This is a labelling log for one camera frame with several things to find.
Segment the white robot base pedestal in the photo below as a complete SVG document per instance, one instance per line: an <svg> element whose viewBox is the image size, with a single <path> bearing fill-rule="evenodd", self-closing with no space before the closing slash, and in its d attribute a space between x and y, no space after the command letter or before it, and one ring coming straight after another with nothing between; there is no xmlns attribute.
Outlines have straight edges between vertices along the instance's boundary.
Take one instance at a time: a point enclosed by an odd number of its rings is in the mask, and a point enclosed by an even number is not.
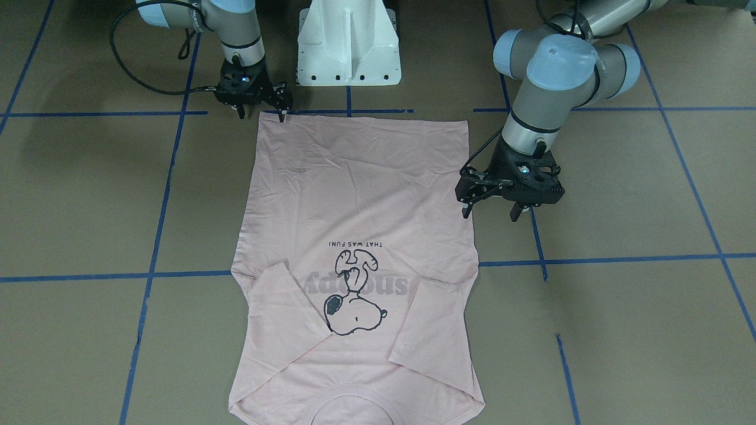
<svg viewBox="0 0 756 425"><path fill-rule="evenodd" d="M402 81L395 11L383 1L313 1L299 12L296 81L305 87Z"/></svg>

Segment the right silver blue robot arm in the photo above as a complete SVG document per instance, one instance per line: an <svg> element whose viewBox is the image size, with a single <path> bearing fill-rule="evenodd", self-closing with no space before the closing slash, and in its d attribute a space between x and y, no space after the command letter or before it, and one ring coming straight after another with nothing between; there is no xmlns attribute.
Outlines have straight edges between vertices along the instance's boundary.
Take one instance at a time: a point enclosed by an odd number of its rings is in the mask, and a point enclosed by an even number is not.
<svg viewBox="0 0 756 425"><path fill-rule="evenodd" d="M268 73L266 51L254 1L137 1L144 22L163 28L181 28L195 35L213 32L223 50L219 82L200 88L217 102L246 115L246 105L267 104L281 123L294 107L285 81L274 83Z"/></svg>

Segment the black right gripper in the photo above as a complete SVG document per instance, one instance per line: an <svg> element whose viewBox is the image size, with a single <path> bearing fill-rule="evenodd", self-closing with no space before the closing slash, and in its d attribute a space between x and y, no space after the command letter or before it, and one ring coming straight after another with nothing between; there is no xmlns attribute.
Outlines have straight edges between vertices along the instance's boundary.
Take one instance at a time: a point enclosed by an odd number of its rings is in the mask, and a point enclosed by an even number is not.
<svg viewBox="0 0 756 425"><path fill-rule="evenodd" d="M289 84L286 81L272 83L265 58L250 66L242 65L237 57L232 61L224 60L214 95L218 102L232 107L241 119L246 116L246 105L265 103L275 108L283 123L294 107Z"/></svg>

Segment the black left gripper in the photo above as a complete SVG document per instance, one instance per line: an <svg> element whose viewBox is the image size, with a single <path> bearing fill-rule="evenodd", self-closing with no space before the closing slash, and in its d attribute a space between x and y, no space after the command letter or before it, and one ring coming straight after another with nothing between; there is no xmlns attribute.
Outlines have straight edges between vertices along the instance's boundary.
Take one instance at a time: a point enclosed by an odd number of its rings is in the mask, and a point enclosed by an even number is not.
<svg viewBox="0 0 756 425"><path fill-rule="evenodd" d="M493 175L470 166L461 169L455 195L462 204L462 217L467 220L476 202L493 195L514 202L511 221L517 221L526 209L556 204L565 194L560 171L545 142L537 142L536 151L529 155L516 151L499 137L493 153Z"/></svg>

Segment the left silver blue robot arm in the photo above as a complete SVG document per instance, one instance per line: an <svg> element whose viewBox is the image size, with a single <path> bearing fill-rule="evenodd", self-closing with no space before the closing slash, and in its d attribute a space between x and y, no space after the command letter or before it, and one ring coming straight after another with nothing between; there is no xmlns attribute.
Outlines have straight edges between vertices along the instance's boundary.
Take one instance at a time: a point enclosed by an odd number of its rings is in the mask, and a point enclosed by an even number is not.
<svg viewBox="0 0 756 425"><path fill-rule="evenodd" d="M566 188L553 146L569 114L634 87L641 57L611 38L637 17L666 6L666 1L575 1L548 15L537 2L539 27L508 30L495 41L495 69L520 86L507 118L484 142L494 147L488 165L473 166L483 153L478 148L458 172L454 195L464 220L491 197L512 202L511 221L562 201Z"/></svg>

